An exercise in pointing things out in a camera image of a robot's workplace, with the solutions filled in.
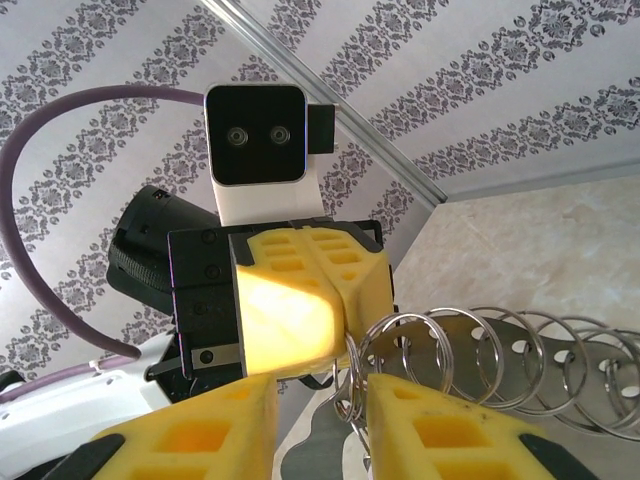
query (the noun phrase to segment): metal ceiling trim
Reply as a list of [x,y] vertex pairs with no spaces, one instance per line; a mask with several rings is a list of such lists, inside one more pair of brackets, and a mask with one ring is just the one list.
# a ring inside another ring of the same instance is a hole
[[233,0],[201,1],[239,34],[248,46],[299,85],[314,101],[339,105],[336,122],[341,130],[374,154],[382,166],[397,177],[418,200],[431,209],[447,201],[445,193],[434,182],[302,60],[285,48],[245,7]]

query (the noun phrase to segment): screw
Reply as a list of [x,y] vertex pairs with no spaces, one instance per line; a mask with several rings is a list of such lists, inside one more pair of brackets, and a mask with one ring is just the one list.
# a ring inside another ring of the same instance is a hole
[[217,265],[209,265],[204,269],[204,274],[207,278],[215,279],[220,276],[220,269]]
[[205,350],[200,354],[200,361],[205,365],[213,362],[213,352],[211,350]]
[[202,241],[204,243],[213,243],[217,238],[218,236],[213,230],[205,230],[204,232],[202,232]]
[[207,313],[207,306],[202,302],[198,302],[193,307],[193,311],[196,313],[196,315],[204,315],[205,313]]

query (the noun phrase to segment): camera lens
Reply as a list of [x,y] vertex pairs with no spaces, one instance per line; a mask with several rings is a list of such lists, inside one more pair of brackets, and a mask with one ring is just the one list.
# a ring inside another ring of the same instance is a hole
[[291,134],[285,127],[273,127],[271,129],[271,141],[276,145],[284,145],[289,141]]
[[240,127],[233,127],[227,134],[227,140],[234,147],[241,147],[249,140],[249,134]]

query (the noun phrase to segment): yellow foam pad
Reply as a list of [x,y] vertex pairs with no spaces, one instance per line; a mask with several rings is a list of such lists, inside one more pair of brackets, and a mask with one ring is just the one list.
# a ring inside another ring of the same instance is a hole
[[518,436],[525,422],[386,374],[367,378],[376,480],[553,480]]
[[257,375],[101,432],[124,445],[95,480],[268,480],[277,384]]
[[393,312],[387,253],[370,252],[338,229],[305,227],[299,234],[340,294],[347,331],[359,343],[369,327]]
[[276,229],[247,243],[254,264],[235,267],[247,375],[294,377],[343,355],[340,295],[312,260],[304,239],[294,229]]
[[[252,258],[239,261],[245,246]],[[316,373],[336,358],[345,366],[345,330],[359,342],[393,312],[386,252],[348,231],[274,229],[232,237],[231,249],[247,375]]]

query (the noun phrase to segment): metal plate with holes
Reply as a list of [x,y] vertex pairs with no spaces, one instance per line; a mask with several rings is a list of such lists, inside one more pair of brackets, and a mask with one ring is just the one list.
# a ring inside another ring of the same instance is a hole
[[[453,349],[454,387],[473,398],[482,397],[488,384],[496,376],[497,363],[491,342],[485,340],[482,331],[480,335],[474,331],[478,328],[478,323],[470,318],[459,315],[432,318],[444,329]],[[540,359],[535,349],[528,348],[531,344],[529,333],[506,321],[484,315],[483,318],[500,339],[504,360],[504,374],[494,397],[512,399],[531,391],[531,379],[540,366]],[[620,392],[625,387],[637,388],[640,380],[638,365],[634,363],[628,350],[596,341],[595,338],[590,339],[584,342],[588,359],[585,361],[574,341],[543,335],[541,340],[544,375],[539,382],[537,396],[532,396],[520,407],[548,415],[545,410],[549,407],[569,404],[562,411],[563,418],[580,423],[584,421],[584,416],[576,410],[568,392],[575,391],[575,387],[584,381],[581,394],[573,401],[578,401],[581,408],[599,422],[612,424],[625,413],[636,409],[639,401],[637,394],[633,398],[624,398],[612,393]],[[372,361],[365,362],[363,373],[366,375],[379,371],[408,378],[402,348],[399,348],[403,342],[408,342],[410,362],[416,379],[423,385],[437,389],[441,383],[437,343],[430,335],[429,328],[421,323],[397,325],[375,338],[364,355],[365,359],[370,358]],[[374,357],[369,357],[369,354],[375,355],[378,360],[374,362]],[[456,395],[455,388],[449,393]],[[631,416],[626,424],[630,432],[640,423],[636,417],[638,415]],[[287,452],[281,469],[283,480],[342,479],[342,450],[345,439],[351,432],[349,424],[337,417],[333,401],[322,404],[314,414],[309,437]]]

